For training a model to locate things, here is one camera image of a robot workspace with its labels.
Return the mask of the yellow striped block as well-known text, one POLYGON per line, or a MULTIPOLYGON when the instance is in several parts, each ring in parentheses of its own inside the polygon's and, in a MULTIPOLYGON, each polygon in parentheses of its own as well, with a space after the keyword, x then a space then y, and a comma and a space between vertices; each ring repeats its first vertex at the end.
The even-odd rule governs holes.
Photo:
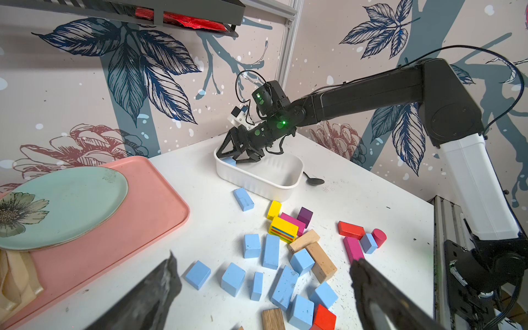
POLYGON ((280 217, 275 217, 270 224, 268 233, 270 235, 278 236, 280 240, 290 244, 293 243, 298 236, 298 226, 280 217))

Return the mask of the red cube block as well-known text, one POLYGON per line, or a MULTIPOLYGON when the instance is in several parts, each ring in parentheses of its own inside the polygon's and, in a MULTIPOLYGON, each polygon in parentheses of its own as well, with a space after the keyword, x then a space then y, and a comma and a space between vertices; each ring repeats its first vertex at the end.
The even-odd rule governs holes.
POLYGON ((337 316, 325 306, 317 305, 311 330, 335 330, 337 316))

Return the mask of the white rectangular plastic bin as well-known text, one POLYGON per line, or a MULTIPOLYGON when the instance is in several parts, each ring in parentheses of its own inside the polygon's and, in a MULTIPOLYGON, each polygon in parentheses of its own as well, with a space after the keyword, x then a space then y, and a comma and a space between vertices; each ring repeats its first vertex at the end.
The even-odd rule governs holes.
POLYGON ((260 162, 237 165, 225 162, 216 153, 213 158, 221 179, 278 202, 292 196, 305 169, 302 159, 291 153, 266 155, 260 162))

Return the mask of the black spoon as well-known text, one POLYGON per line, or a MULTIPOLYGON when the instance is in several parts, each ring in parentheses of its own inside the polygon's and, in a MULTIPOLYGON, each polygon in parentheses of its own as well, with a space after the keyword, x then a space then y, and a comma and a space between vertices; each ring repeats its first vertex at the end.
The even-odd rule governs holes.
POLYGON ((321 186, 325 183, 323 179, 317 178, 317 177, 309 177, 306 172, 302 172, 304 176, 306 177, 306 183, 310 186, 321 186))

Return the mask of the brown wood block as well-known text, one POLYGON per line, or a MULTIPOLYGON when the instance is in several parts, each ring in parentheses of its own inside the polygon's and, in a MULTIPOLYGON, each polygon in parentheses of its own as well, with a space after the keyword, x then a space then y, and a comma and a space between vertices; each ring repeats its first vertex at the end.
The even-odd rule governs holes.
POLYGON ((263 330, 285 330, 283 313, 280 308, 264 310, 261 317, 263 330))

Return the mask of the red block right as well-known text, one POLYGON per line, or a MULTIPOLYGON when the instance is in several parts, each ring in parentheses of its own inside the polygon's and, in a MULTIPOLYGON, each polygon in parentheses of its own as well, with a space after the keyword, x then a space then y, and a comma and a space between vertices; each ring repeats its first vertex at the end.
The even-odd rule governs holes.
POLYGON ((338 222, 338 232, 344 237, 352 237, 357 240, 360 240, 366 234, 363 227, 343 221, 338 222))

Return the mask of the magenta rectangular block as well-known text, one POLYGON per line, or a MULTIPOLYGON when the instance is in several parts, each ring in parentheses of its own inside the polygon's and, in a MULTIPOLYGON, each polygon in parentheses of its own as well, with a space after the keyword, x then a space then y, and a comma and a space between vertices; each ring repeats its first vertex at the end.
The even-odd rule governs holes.
POLYGON ((286 213, 281 213, 280 218, 298 227, 297 236, 302 236, 306 229, 306 224, 286 213))

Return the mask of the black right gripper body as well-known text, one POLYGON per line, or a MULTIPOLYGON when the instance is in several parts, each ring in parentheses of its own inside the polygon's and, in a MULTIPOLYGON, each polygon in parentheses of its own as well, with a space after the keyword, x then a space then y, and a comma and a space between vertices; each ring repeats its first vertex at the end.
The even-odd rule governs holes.
POLYGON ((231 129, 239 132, 242 144, 249 144, 258 149, 273 146, 277 140, 293 135, 297 125, 297 110, 291 104, 278 81, 270 81, 258 88, 252 97, 257 109, 263 111, 265 118, 254 128, 231 129))

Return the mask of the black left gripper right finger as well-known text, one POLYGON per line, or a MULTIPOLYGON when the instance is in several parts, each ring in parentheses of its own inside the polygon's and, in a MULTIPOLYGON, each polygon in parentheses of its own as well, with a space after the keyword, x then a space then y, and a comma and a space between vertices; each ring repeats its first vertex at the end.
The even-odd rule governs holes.
POLYGON ((442 328, 365 259, 354 261, 349 273, 364 329, 442 328))

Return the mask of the green floral plate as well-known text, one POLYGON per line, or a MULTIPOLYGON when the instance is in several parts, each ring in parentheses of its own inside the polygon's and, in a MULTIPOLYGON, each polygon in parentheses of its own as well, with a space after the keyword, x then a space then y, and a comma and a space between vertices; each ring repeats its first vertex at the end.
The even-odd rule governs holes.
POLYGON ((103 224, 129 192, 125 176, 105 167, 77 167, 22 184, 1 198, 1 249, 58 246, 103 224))

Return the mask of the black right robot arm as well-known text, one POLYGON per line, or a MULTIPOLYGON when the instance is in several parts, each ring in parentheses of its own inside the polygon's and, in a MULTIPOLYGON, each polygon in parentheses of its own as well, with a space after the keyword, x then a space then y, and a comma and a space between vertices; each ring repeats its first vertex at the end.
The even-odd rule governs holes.
POLYGON ((481 110, 444 59, 415 64, 324 87, 290 101, 276 81, 252 95, 263 120, 232 128, 218 158, 261 160, 275 142, 299 127, 372 109, 410 111, 451 172, 474 247, 451 267, 458 281, 478 292, 519 285, 527 269, 527 235, 507 203, 485 148, 481 110))

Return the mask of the purple cube block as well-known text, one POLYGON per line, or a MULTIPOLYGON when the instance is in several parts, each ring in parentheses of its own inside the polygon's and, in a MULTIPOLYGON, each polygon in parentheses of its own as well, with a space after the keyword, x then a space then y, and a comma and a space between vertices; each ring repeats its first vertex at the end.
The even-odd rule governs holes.
POLYGON ((305 228, 309 227, 312 220, 313 212, 305 207, 302 207, 297 215, 297 220, 305 224, 305 228))

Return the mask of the Chuba cassava chips bag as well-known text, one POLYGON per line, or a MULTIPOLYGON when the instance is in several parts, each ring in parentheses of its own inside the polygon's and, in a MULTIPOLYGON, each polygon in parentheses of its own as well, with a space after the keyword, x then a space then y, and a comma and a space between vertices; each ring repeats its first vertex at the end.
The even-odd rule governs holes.
MULTIPOLYGON (((148 8, 137 7, 135 15, 140 19, 153 20, 154 11, 148 8)), ((163 22, 174 25, 180 25, 185 28, 191 28, 194 30, 211 30, 217 32, 225 32, 228 29, 222 23, 215 21, 209 21, 206 19, 199 19, 191 16, 179 15, 175 13, 165 12, 163 15, 163 22)))

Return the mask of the pink cylinder block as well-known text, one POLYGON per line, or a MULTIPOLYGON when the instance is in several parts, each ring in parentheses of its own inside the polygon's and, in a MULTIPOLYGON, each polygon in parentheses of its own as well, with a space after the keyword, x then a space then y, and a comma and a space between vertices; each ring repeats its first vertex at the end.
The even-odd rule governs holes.
POLYGON ((387 235, 384 231, 382 231, 381 229, 379 228, 376 228, 372 231, 372 236, 375 240, 375 243, 377 244, 378 248, 382 247, 382 245, 386 242, 387 240, 387 235))

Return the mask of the blue cube block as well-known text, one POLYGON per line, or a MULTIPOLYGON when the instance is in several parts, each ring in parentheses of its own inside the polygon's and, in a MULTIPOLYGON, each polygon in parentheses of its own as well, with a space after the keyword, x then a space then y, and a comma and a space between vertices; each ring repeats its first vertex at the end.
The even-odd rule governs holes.
POLYGON ((233 159, 233 158, 223 158, 222 161, 227 163, 227 164, 229 164, 229 165, 231 165, 231 166, 236 166, 237 165, 236 160, 233 159))
POLYGON ((196 290, 200 290, 210 277, 211 272, 207 265, 201 261, 196 261, 185 273, 184 280, 196 290))
POLYGON ((254 259, 261 256, 261 239, 258 234, 245 235, 243 238, 243 258, 254 259))

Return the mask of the aluminium mounting rail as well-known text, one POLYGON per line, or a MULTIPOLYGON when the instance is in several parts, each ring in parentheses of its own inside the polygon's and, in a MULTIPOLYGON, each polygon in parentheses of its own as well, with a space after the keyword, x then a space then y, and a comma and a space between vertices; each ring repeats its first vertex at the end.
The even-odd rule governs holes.
POLYGON ((495 317, 492 292, 462 279, 456 263, 474 248, 461 207, 440 196, 434 206, 434 319, 444 329, 482 329, 495 317))

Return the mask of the natural wood block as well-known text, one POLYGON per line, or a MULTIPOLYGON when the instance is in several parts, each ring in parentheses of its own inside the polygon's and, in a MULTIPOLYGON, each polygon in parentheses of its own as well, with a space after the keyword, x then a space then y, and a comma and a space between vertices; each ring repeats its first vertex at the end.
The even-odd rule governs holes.
POLYGON ((338 268, 334 265, 318 242, 309 244, 306 247, 306 250, 315 262, 312 272, 320 283, 328 281, 336 274, 338 268))

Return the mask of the pink plastic tray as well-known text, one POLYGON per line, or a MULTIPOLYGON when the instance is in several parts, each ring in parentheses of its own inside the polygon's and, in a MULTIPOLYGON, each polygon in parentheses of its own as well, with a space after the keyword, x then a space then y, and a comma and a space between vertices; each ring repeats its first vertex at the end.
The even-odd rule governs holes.
POLYGON ((86 235, 30 253, 43 293, 5 321, 2 329, 22 326, 187 222, 188 204, 149 159, 133 156, 108 163, 107 168, 126 177, 129 192, 124 202, 86 235))

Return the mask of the blue rectangular block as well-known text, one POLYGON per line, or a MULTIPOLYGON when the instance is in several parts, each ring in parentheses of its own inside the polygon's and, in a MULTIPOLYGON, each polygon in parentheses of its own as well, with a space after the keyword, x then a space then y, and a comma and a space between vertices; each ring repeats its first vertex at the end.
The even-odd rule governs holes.
POLYGON ((252 210, 254 208, 254 202, 246 189, 238 188, 233 191, 233 195, 235 196, 235 199, 243 212, 252 210))

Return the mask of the small yellow block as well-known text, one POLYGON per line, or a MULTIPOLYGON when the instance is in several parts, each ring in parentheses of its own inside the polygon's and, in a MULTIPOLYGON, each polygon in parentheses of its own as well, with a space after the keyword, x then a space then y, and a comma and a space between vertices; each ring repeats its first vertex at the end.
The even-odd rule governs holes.
POLYGON ((267 219, 273 221, 281 213, 282 203, 273 201, 268 209, 267 219))

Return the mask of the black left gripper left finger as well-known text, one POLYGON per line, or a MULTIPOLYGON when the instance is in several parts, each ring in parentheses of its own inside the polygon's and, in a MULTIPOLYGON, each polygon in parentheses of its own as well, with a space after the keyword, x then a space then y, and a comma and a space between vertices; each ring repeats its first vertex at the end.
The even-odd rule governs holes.
POLYGON ((163 329, 181 283, 170 254, 88 329, 163 329))

